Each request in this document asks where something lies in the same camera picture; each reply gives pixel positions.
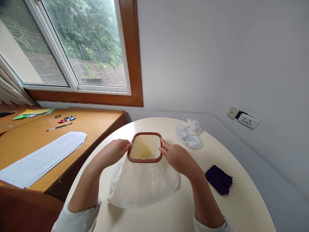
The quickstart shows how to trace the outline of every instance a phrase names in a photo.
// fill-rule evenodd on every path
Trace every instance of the white sleeve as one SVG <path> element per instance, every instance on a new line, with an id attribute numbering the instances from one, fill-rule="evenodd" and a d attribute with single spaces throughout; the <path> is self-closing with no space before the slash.
<path id="1" fill-rule="evenodd" d="M 65 204 L 51 232 L 92 232 L 101 204 L 102 201 L 99 199 L 95 207 L 77 213 L 70 212 L 68 204 Z"/>
<path id="2" fill-rule="evenodd" d="M 196 219 L 195 212 L 193 213 L 195 232 L 233 232 L 233 228 L 226 217 L 224 217 L 224 220 L 225 222 L 221 226 L 217 228 L 210 228 L 200 223 Z"/>

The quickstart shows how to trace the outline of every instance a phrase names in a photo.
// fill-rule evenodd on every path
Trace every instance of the hand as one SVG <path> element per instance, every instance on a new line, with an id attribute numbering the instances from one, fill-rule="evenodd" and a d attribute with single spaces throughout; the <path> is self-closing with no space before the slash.
<path id="1" fill-rule="evenodd" d="M 117 163 L 132 146 L 133 144 L 129 140 L 113 140 L 103 147 L 89 164 L 92 168 L 103 171 L 103 169 Z"/>
<path id="2" fill-rule="evenodd" d="M 163 146 L 168 149 L 169 153 L 163 148 L 159 148 L 159 151 L 177 172 L 191 179 L 197 172 L 202 171 L 197 162 L 195 162 L 192 156 L 183 147 L 178 144 L 171 145 L 163 138 L 161 138 L 161 142 Z"/>

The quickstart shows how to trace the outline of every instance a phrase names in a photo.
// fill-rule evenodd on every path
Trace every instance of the white plastic bag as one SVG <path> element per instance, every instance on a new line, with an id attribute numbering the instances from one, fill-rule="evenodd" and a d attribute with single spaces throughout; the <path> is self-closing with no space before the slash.
<path id="1" fill-rule="evenodd" d="M 121 208 L 143 208 L 180 189 L 180 175 L 166 158 L 157 163 L 132 163 L 125 155 L 112 174 L 108 202 Z"/>
<path id="2" fill-rule="evenodd" d="M 199 122 L 195 119 L 187 119 L 189 126 L 186 127 L 182 124 L 179 124 L 176 128 L 176 133 L 178 138 L 183 142 L 187 147 L 192 149 L 199 149 L 203 146 L 203 141 L 199 137 L 201 135 L 203 128 L 200 126 Z"/>

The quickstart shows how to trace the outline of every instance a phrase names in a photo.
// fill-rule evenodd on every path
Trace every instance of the window frame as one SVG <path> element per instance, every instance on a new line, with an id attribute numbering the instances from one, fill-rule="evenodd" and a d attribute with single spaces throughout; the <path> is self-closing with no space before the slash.
<path id="1" fill-rule="evenodd" d="M 119 0 L 118 6 L 116 6 L 118 4 L 117 0 L 115 1 L 119 35 L 123 33 L 124 40 L 122 43 L 122 45 L 124 44 L 124 47 L 121 48 L 126 52 L 126 56 L 123 56 L 123 60 L 124 63 L 127 64 L 128 75 L 126 73 L 126 78 L 128 76 L 128 87 L 90 86 L 79 85 L 76 83 L 77 80 L 72 79 L 72 75 L 75 74 L 60 39 L 58 38 L 50 19 L 46 19 L 46 16 L 48 17 L 48 15 L 42 14 L 42 9 L 39 9 L 40 7 L 43 7 L 43 5 L 34 2 L 34 0 L 24 0 L 24 2 L 31 12 L 34 21 L 37 23 L 38 28 L 41 30 L 47 45 L 52 53 L 56 54 L 54 57 L 55 61 L 60 66 L 60 70 L 63 72 L 69 85 L 69 87 L 62 87 L 60 85 L 27 85 L 24 83 L 23 86 L 26 88 L 26 91 L 32 99 L 35 101 L 143 107 L 136 0 Z"/>

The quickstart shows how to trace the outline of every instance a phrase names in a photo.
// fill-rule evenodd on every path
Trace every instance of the pen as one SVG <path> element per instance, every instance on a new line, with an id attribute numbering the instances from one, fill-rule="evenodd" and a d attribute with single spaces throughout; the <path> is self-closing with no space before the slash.
<path id="1" fill-rule="evenodd" d="M 60 127 L 68 126 L 68 125 L 71 125 L 71 124 L 73 124 L 73 123 L 71 122 L 71 123 L 69 123 L 69 124 L 65 124 L 65 125 L 62 125 L 62 126 L 58 126 L 58 127 L 55 127 L 55 128 L 48 129 L 48 130 L 46 130 L 46 131 L 52 131 L 52 130 L 54 130 L 54 129 L 58 129 L 58 128 L 60 128 Z"/>

